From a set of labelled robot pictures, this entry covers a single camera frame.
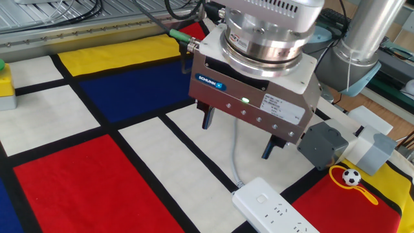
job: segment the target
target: white square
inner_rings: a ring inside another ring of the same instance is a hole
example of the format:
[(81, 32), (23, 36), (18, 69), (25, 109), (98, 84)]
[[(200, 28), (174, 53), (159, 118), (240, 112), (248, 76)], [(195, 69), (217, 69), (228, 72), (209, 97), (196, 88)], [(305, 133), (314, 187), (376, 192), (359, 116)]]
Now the white square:
[(49, 56), (10, 63), (14, 88), (62, 79)]
[(201, 232), (232, 232), (245, 221), (231, 193), (161, 120), (120, 132)]
[(98, 126), (68, 85), (18, 96), (17, 109), (0, 111), (0, 141), (8, 156)]
[[(168, 116), (235, 183), (230, 166), (234, 116), (216, 109), (212, 124), (207, 130), (201, 128), (204, 113), (195, 105), (168, 113)], [(309, 125), (319, 122), (322, 119), (313, 116)], [(262, 159), (270, 133), (242, 120), (238, 120), (237, 130), (235, 165), (245, 184), (256, 177), (262, 177), (280, 193), (314, 167), (294, 144), (285, 146), (284, 149), (275, 147), (269, 159)]]

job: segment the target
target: blue fabric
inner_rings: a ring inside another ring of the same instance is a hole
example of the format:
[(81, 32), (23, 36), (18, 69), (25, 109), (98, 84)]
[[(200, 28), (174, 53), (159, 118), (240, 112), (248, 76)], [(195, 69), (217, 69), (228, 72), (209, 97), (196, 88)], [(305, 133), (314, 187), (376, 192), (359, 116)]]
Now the blue fabric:
[(181, 73), (178, 61), (80, 85), (106, 118), (117, 122), (188, 99), (190, 74)]
[(23, 232), (20, 222), (14, 212), (5, 186), (0, 180), (0, 232), (1, 233), (20, 233)]

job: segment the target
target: red square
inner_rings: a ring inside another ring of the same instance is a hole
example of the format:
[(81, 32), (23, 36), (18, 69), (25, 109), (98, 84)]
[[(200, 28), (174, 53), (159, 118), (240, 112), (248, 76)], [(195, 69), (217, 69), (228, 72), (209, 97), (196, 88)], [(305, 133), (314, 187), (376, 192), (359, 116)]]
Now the red square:
[(44, 232), (183, 232), (108, 135), (14, 170)]

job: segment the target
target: power strip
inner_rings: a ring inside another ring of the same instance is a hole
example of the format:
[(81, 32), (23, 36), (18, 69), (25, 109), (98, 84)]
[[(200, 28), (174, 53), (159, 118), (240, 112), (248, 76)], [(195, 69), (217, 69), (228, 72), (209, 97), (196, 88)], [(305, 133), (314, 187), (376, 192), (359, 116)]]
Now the power strip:
[(258, 232), (319, 233), (260, 177), (236, 191), (233, 204)]

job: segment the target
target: toy soccer ball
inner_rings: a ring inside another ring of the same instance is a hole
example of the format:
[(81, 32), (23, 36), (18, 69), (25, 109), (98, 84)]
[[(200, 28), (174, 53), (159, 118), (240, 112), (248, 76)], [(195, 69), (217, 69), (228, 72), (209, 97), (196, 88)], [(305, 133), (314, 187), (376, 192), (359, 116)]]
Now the toy soccer ball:
[(361, 182), (361, 174), (355, 169), (348, 169), (343, 172), (342, 180), (349, 186), (356, 186)]

